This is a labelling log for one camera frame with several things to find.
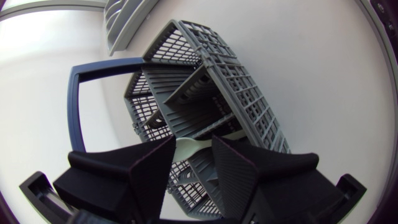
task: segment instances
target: black plastic piece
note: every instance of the black plastic piece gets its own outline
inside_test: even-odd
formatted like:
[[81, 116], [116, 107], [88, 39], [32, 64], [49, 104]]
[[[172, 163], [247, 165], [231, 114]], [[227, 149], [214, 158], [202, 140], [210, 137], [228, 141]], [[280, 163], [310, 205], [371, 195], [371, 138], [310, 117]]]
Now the black plastic piece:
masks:
[[159, 218], [175, 137], [109, 152], [71, 152], [53, 184], [70, 205], [119, 223]]
[[49, 198], [49, 195], [55, 195], [55, 192], [42, 172], [37, 171], [31, 175], [19, 188], [33, 207], [50, 223], [65, 223], [71, 217], [72, 208], [69, 211], [65, 210]]
[[233, 218], [220, 218], [208, 221], [183, 221], [183, 220], [151, 220], [147, 224], [238, 224]]
[[366, 189], [344, 175], [335, 187], [316, 154], [291, 155], [213, 136], [226, 218], [242, 223], [338, 223]]
[[84, 209], [76, 212], [72, 217], [69, 218], [67, 224], [117, 224], [114, 221], [95, 215]]

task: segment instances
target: gray grid panel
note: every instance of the gray grid panel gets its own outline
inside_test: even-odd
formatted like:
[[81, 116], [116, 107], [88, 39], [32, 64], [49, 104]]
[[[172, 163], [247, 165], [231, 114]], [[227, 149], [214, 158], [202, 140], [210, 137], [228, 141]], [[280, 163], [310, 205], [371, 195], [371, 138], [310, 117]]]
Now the gray grid panel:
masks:
[[[270, 150], [290, 152], [267, 101], [250, 74], [239, 64], [235, 54], [222, 38], [208, 27], [185, 21], [180, 24], [191, 32], [191, 35], [195, 38], [194, 43], [204, 47], [207, 53], [211, 55], [212, 64], [217, 65], [217, 67], [209, 67], [217, 74], [219, 72], [223, 74], [218, 78], [228, 84], [240, 101], [247, 117], [253, 122], [252, 125], [255, 127], [256, 134], [263, 146]], [[282, 149], [279, 148], [280, 139], [283, 139]]]

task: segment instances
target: plastic handle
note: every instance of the plastic handle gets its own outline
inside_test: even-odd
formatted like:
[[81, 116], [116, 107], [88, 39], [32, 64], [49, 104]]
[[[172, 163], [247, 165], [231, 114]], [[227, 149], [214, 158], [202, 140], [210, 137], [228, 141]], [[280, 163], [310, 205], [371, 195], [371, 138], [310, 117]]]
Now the plastic handle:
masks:
[[123, 73], [138, 72], [147, 64], [142, 58], [123, 58], [74, 66], [68, 84], [68, 127], [69, 137], [74, 151], [85, 152], [85, 144], [80, 128], [79, 84], [98, 78], [110, 77]]

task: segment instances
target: white wall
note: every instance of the white wall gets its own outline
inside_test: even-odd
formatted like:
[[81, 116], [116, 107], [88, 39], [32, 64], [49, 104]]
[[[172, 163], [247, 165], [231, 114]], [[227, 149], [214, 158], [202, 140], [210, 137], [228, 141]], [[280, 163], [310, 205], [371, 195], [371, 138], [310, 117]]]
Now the white wall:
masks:
[[[344, 221], [366, 223], [391, 162], [394, 102], [380, 46], [356, 3], [159, 1], [127, 51], [114, 57], [143, 55], [170, 19], [209, 26], [224, 38], [260, 86], [292, 152], [317, 153], [318, 169], [333, 183], [350, 173], [368, 188]], [[103, 83], [106, 97], [121, 96], [126, 85], [123, 77]], [[120, 105], [110, 110], [124, 110]]]
[[[19, 190], [35, 171], [53, 182], [68, 169], [67, 87], [74, 65], [98, 61], [103, 15], [36, 12], [0, 22], [0, 191], [21, 223], [44, 220]], [[81, 85], [88, 151], [119, 148], [101, 82]]]

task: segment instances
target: utensil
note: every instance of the utensil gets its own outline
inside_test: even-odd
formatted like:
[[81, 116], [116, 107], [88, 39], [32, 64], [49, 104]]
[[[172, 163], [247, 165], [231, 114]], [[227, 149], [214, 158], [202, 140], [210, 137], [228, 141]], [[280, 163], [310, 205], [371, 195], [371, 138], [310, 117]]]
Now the utensil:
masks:
[[[224, 135], [223, 138], [237, 140], [246, 137], [243, 129], [231, 134]], [[210, 147], [211, 139], [199, 141], [192, 138], [178, 138], [176, 140], [176, 149], [173, 162], [180, 162], [193, 156], [197, 151]]]

